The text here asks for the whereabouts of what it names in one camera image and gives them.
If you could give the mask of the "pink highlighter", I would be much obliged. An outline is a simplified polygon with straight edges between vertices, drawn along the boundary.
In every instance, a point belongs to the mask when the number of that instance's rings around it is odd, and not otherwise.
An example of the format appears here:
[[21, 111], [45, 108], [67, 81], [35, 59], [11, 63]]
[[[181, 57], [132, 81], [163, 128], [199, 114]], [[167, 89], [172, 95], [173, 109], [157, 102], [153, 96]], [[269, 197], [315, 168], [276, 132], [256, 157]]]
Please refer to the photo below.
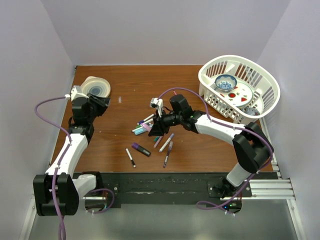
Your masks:
[[146, 123], [141, 123], [140, 124], [145, 130], [147, 130], [148, 132], [151, 131], [152, 127]]

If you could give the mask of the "purple black highlighter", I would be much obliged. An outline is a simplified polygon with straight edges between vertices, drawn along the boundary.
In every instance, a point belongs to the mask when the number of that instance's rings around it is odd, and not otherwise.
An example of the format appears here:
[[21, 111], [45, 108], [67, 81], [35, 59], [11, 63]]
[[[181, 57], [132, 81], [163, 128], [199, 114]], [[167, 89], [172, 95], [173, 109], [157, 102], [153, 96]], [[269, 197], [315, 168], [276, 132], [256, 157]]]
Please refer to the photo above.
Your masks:
[[142, 153], [143, 155], [145, 155], [147, 157], [151, 156], [151, 152], [148, 151], [146, 148], [142, 147], [141, 145], [139, 145], [138, 143], [133, 142], [131, 146], [133, 149], [137, 150], [138, 152]]

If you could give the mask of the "black capped white marker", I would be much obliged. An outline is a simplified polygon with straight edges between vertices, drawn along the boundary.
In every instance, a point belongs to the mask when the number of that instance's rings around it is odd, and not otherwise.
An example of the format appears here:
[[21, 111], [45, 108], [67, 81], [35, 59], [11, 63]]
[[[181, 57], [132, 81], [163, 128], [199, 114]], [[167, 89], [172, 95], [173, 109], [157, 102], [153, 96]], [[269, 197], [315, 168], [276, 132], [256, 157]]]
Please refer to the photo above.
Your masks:
[[129, 149], [128, 149], [128, 148], [125, 148], [125, 151], [126, 151], [126, 153], [127, 153], [128, 157], [129, 157], [129, 159], [130, 159], [130, 162], [131, 162], [131, 164], [132, 164], [133, 168], [136, 168], [136, 164], [135, 164], [135, 162], [134, 162], [134, 160], [133, 160], [133, 157], [132, 157], [132, 155], [131, 155], [131, 153], [130, 153]]

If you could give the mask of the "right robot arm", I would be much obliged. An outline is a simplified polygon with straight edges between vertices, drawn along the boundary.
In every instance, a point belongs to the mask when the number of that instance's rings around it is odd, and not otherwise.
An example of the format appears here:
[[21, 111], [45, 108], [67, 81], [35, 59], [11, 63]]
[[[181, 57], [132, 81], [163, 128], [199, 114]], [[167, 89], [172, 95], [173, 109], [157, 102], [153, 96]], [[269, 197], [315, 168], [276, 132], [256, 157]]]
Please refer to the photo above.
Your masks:
[[233, 146], [237, 164], [221, 183], [214, 186], [221, 197], [235, 196], [244, 181], [262, 169], [273, 156], [274, 148], [258, 124], [234, 124], [216, 119], [207, 112], [193, 110], [181, 94], [172, 96], [169, 102], [171, 109], [166, 112], [162, 99], [151, 99], [150, 107], [156, 112], [148, 133], [150, 137], [164, 136], [170, 127], [181, 125], [187, 131], [212, 136]]

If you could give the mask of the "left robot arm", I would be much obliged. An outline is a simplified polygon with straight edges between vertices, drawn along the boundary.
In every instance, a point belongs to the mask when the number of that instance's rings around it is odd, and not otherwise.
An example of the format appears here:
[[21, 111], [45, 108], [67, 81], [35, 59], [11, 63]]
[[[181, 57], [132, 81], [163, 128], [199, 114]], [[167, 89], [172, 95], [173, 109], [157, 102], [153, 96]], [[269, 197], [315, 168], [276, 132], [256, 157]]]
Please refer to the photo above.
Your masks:
[[66, 94], [62, 99], [71, 100], [72, 117], [67, 129], [60, 128], [66, 138], [55, 161], [44, 174], [33, 179], [35, 207], [39, 216], [73, 216], [82, 197], [88, 193], [99, 196], [104, 191], [100, 172], [85, 171], [77, 179], [73, 175], [93, 137], [94, 120], [108, 109], [110, 98], [77, 93], [75, 96]]

